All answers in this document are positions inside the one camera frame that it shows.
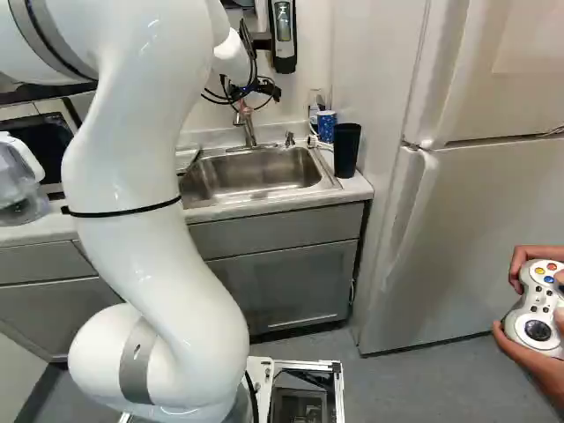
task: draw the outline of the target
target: white countertop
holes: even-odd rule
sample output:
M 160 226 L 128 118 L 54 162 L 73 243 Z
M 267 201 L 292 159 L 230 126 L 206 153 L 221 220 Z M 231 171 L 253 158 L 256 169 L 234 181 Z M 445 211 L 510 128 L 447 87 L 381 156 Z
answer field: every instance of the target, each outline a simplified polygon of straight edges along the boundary
M 329 168 L 333 168 L 331 152 L 321 151 Z M 331 189 L 317 194 L 279 199 L 253 200 L 239 204 L 217 204 L 210 207 L 183 211 L 186 223 L 210 222 L 214 220 L 242 218 L 273 212 L 289 212 L 332 204 L 353 203 L 372 199 L 374 190 L 357 171 L 351 179 L 339 179 L 342 189 Z M 69 241 L 78 238 L 72 217 L 61 213 L 63 200 L 51 203 L 52 212 L 23 226 L 0 228 L 0 247 L 16 247 L 42 242 Z

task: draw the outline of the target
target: stainless steel sink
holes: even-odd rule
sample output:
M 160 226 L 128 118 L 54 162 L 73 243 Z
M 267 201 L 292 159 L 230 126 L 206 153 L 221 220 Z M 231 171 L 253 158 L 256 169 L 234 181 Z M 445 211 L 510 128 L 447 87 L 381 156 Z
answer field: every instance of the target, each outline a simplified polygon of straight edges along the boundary
M 185 208 L 305 196 L 340 188 L 317 150 L 204 151 L 181 178 Z

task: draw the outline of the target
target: blue cup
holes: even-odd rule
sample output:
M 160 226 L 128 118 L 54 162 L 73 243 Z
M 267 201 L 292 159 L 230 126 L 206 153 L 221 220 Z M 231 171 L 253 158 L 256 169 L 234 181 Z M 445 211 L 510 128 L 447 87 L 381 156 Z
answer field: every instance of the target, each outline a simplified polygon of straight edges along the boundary
M 317 112 L 317 131 L 319 140 L 324 143 L 333 144 L 335 141 L 335 125 L 337 124 L 337 112 L 324 110 Z

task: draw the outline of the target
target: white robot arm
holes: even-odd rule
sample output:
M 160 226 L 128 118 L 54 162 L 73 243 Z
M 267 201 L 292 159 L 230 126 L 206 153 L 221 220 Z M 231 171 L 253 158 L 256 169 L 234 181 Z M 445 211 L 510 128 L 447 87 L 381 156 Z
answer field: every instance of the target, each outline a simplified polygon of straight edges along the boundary
M 181 215 L 174 148 L 213 66 L 250 63 L 219 0 L 0 0 L 0 71 L 44 85 L 99 85 L 63 159 L 78 235 L 127 303 L 70 349 L 78 386 L 156 421 L 219 423 L 234 407 L 249 334 Z

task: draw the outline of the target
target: white game controller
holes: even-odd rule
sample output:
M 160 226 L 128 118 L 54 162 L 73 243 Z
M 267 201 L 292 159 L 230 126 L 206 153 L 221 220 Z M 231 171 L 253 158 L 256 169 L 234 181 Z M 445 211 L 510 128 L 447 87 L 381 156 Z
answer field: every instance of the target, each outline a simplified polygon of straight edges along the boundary
M 554 260 L 530 260 L 519 271 L 524 288 L 521 300 L 504 320 L 509 339 L 549 357 L 564 360 L 560 333 L 554 323 L 554 310 L 564 307 L 564 291 L 554 273 L 564 270 L 564 263 Z

